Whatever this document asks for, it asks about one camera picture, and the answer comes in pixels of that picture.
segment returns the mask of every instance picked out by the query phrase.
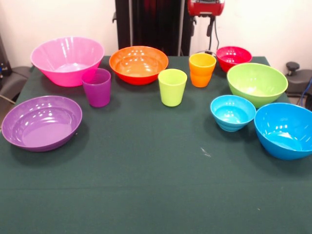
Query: blue cable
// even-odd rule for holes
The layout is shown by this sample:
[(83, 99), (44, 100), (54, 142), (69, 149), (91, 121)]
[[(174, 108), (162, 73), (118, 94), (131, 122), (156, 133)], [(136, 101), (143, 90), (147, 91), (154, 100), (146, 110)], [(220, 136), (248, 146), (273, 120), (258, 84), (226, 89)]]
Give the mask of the blue cable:
[(308, 92), (308, 90), (310, 89), (311, 84), (312, 84), (312, 77), (311, 77), (311, 79), (310, 79), (306, 89), (303, 91), (303, 93), (302, 93), (302, 95), (300, 97), (300, 106), (303, 106), (303, 97)]

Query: white speck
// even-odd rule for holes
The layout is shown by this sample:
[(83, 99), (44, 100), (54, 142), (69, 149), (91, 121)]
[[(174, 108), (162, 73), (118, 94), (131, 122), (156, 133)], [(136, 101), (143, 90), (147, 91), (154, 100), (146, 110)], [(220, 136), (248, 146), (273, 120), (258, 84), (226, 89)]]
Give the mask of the white speck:
[(204, 156), (207, 156), (207, 157), (211, 157), (211, 155), (209, 153), (207, 153), (204, 148), (200, 148), (204, 154)]

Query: small blue bowl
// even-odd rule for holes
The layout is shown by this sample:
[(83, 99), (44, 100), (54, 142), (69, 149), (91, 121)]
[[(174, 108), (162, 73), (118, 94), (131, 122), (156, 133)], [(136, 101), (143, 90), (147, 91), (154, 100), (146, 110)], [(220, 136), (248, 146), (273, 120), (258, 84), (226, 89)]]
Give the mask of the small blue bowl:
[(247, 99), (235, 95), (215, 98), (210, 104), (215, 121), (224, 131), (235, 132), (253, 120), (256, 110)]
[(254, 124), (263, 147), (274, 157), (294, 160), (312, 154), (312, 112), (289, 103), (257, 111)]

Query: white wall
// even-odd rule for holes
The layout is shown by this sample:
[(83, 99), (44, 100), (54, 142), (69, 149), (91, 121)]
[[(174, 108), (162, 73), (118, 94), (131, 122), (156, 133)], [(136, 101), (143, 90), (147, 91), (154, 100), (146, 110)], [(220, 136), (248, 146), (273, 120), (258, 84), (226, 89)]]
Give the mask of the white wall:
[(71, 35), (95, 39), (112, 54), (118, 49), (114, 11), (114, 0), (0, 0), (0, 33), (11, 66), (31, 65), (37, 45)]
[[(312, 68), (311, 0), (226, 0), (217, 18), (220, 46), (237, 45), (266, 56), (285, 71), (295, 60)], [(110, 55), (118, 49), (112, 24), (114, 0), (0, 0), (0, 33), (11, 65), (30, 65), (31, 51), (56, 37), (81, 35), (98, 40)], [(191, 53), (208, 47), (209, 19), (198, 19)], [(216, 42), (213, 36), (212, 49)]]
[[(271, 66), (285, 72), (294, 60), (312, 68), (311, 0), (226, 0), (217, 21), (220, 47), (235, 45), (254, 56), (266, 56)], [(191, 53), (208, 48), (209, 19), (197, 18)], [(216, 50), (213, 35), (212, 50)]]

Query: purple bowl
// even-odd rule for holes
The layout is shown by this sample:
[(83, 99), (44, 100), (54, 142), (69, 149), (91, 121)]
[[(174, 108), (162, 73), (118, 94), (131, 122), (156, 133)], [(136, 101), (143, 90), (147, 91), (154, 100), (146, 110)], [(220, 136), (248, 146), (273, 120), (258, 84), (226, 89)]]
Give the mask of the purple bowl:
[(2, 122), (2, 134), (11, 144), (43, 152), (65, 144), (82, 120), (82, 110), (73, 100), (43, 96), (14, 107)]

